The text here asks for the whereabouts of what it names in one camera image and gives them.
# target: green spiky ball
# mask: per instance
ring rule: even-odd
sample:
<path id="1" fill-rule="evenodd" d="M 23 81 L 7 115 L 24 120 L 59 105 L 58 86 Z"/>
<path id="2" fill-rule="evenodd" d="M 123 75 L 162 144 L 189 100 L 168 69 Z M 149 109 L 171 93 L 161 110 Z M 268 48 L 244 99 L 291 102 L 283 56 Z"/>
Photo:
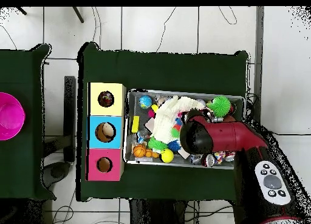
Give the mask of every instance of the green spiky ball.
<path id="1" fill-rule="evenodd" d="M 165 148 L 168 147 L 167 144 L 156 140 L 154 137 L 150 138 L 149 142 L 148 142 L 148 147 L 149 148 L 154 148 L 156 150 L 164 150 Z"/>
<path id="2" fill-rule="evenodd" d="M 207 107 L 214 111 L 216 117 L 225 116 L 230 110 L 231 103 L 227 97 L 215 97 Z"/>

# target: blue ball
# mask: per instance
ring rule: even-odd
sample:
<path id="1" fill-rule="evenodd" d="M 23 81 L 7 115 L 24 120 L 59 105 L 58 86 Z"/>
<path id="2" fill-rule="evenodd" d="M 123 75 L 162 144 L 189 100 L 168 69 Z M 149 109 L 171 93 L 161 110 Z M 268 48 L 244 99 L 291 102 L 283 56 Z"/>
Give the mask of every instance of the blue ball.
<path id="1" fill-rule="evenodd" d="M 147 109 L 150 106 L 152 106 L 152 99 L 151 97 L 147 95 L 143 95 L 142 97 L 139 98 L 139 105 L 143 109 Z"/>

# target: circular hole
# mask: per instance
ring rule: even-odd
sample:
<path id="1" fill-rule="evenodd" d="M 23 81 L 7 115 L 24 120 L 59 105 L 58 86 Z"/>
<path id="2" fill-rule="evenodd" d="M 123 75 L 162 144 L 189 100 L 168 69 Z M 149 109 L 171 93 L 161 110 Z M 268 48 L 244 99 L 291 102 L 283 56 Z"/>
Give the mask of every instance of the circular hole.
<path id="1" fill-rule="evenodd" d="M 112 161 L 107 157 L 101 157 L 97 161 L 97 169 L 100 172 L 109 172 L 112 169 Z"/>
<path id="2" fill-rule="evenodd" d="M 111 142 L 115 137 L 115 127 L 109 122 L 100 123 L 95 130 L 95 135 L 101 142 Z"/>
<path id="3" fill-rule="evenodd" d="M 114 95 L 111 94 L 109 91 L 104 91 L 100 93 L 97 100 L 100 106 L 110 107 L 114 103 Z"/>

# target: pink box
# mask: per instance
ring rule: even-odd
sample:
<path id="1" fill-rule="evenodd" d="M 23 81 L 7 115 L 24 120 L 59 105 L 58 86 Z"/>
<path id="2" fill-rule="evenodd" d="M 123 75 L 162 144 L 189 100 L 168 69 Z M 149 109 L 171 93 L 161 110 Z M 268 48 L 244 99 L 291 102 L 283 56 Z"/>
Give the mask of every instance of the pink box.
<path id="1" fill-rule="evenodd" d="M 100 158 L 106 157 L 112 163 L 109 172 L 101 172 L 98 169 L 97 162 Z M 120 181 L 124 170 L 124 161 L 122 158 L 122 149 L 89 149 L 89 173 L 88 181 Z"/>

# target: yellow box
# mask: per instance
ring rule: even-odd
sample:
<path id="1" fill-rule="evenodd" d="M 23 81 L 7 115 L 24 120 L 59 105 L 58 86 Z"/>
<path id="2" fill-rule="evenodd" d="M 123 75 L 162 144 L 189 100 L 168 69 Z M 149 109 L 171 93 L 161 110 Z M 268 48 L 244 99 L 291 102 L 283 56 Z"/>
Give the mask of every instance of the yellow box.
<path id="1" fill-rule="evenodd" d="M 126 88 L 122 84 L 117 83 L 90 83 L 90 105 L 91 115 L 97 116 L 123 116 L 125 109 Z M 103 107 L 98 102 L 98 97 L 102 92 L 110 92 L 112 94 L 113 103 L 109 107 Z"/>

